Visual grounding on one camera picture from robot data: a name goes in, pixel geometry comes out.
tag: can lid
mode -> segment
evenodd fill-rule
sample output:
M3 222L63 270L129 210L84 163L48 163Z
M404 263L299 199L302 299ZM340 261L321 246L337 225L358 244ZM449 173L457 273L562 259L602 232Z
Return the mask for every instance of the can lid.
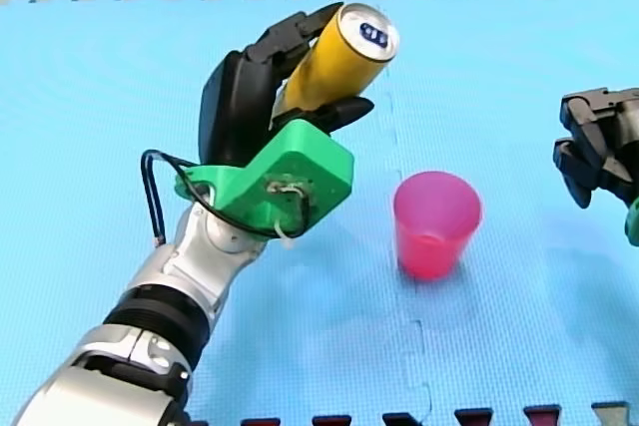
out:
M337 12L337 25L355 51L375 62L386 62L397 52L397 30L385 15L368 5L344 5Z

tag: blue foam mat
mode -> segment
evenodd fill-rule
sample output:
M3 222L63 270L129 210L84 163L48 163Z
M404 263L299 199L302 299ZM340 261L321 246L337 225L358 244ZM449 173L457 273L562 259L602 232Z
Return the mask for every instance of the blue foam mat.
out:
M329 0L16 0L0 8L0 423L99 323L151 250L139 154L196 159L201 89L224 54ZM366 94L375 111L336 137L357 157L352 197L293 251L272 244L235 284L189 410L353 425L409 412L457 424L491 408L528 424L558 404L639 397L639 268L625 211L570 199L551 151L562 95L639 82L639 0L363 0L401 35ZM450 279L393 264L401 178L471 182L481 229ZM159 175L167 224L185 204Z

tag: black cable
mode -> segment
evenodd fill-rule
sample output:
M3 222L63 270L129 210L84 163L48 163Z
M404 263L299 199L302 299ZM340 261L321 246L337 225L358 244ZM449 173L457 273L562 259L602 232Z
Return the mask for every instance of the black cable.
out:
M202 195L198 192L196 186L191 182L187 174L184 172L182 167L190 168L196 167L197 164L192 162L188 162L186 160L179 159L177 157L173 157L171 155L165 154L164 152L160 152L159 150L146 150L142 153L142 157L140 160L140 167L142 171L142 181L144 183L145 194L147 196L147 203L149 205L149 214L151 216L151 225L153 227L153 235L156 239L157 244L163 244L166 241L166 233L164 226L164 218L162 214L162 205L160 203L160 197L158 195L158 187L156 185L155 177L153 175L153 161L154 160L162 160L169 164L173 170L176 171L176 174L180 177L180 180L184 183L191 197L202 206L207 212L212 214L213 216L221 219L222 221L228 223L229 225L246 231L251 234L256 234L259 236L264 236L267 238L280 238L282 237L274 229L261 229L254 228L250 225L242 223L234 218L227 216L226 214L214 209L211 207L209 202L207 202ZM311 221L311 201L306 192L302 190L295 189L293 192L274 192L274 195L282 195L282 194L295 194L300 197L300 226L294 231L284 231L284 235L289 238L297 238L302 236L309 229L309 224Z

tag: pink plastic cup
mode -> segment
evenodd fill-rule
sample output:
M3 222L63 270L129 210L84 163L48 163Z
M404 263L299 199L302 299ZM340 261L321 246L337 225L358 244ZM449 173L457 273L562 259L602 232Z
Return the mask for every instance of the pink plastic cup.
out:
M454 269L481 223L481 200L464 180L445 172L406 179L393 200L397 262L416 279Z

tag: silver robot arm segment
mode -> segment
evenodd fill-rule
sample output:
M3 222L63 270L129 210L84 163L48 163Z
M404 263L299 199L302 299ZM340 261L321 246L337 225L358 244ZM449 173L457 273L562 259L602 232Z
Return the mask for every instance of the silver robot arm segment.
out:
M192 204L175 241L153 251L12 425L198 424L184 412L191 377L229 286L265 246Z

